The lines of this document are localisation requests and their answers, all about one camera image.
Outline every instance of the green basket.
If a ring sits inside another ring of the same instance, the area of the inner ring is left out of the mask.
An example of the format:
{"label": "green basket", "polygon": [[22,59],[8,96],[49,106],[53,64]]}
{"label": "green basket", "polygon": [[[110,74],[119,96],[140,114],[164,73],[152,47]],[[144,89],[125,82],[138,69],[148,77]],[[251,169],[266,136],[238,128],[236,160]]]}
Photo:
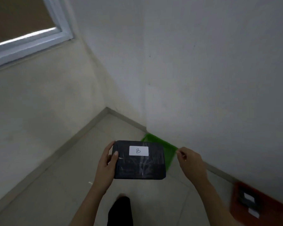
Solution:
{"label": "green basket", "polygon": [[153,142],[153,143],[160,143],[164,147],[164,161],[166,164],[166,171],[168,171],[172,159],[175,155],[176,150],[178,149],[177,147],[169,144],[168,142],[159,139],[158,137],[147,133],[141,140],[142,142]]}

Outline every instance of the person's leg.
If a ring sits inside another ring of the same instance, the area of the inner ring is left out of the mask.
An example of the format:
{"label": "person's leg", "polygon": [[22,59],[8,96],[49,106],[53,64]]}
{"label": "person's leg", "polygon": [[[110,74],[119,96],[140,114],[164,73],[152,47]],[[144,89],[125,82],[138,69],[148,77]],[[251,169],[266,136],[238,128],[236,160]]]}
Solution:
{"label": "person's leg", "polygon": [[107,226],[133,226],[130,199],[126,196],[118,198],[108,213]]}

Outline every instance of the white window frame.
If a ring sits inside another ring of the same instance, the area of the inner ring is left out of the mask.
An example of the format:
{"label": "white window frame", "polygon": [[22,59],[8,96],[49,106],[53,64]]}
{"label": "white window frame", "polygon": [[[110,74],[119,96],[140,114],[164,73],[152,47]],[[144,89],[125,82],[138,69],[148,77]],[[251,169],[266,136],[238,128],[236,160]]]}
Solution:
{"label": "white window frame", "polygon": [[0,45],[0,66],[73,38],[59,0],[44,0],[56,29]]}

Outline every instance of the black package with white label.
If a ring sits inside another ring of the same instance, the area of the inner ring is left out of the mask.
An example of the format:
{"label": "black package with white label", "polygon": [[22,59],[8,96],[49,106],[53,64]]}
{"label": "black package with white label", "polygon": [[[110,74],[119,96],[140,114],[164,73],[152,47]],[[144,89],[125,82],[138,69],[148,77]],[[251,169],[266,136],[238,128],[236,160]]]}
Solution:
{"label": "black package with white label", "polygon": [[164,148],[159,143],[118,140],[112,154],[119,152],[116,179],[155,179],[166,177]]}

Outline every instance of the person's left hand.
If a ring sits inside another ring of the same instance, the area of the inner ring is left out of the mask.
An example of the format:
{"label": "person's left hand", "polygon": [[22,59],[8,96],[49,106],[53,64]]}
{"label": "person's left hand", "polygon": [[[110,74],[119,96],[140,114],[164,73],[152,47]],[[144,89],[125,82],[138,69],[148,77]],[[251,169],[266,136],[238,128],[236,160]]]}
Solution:
{"label": "person's left hand", "polygon": [[110,148],[113,146],[115,141],[112,141],[104,149],[104,152],[99,160],[97,166],[97,172],[92,187],[97,190],[100,194],[104,195],[110,187],[115,171],[115,164],[119,156],[118,152],[115,152],[113,156],[108,155]]}

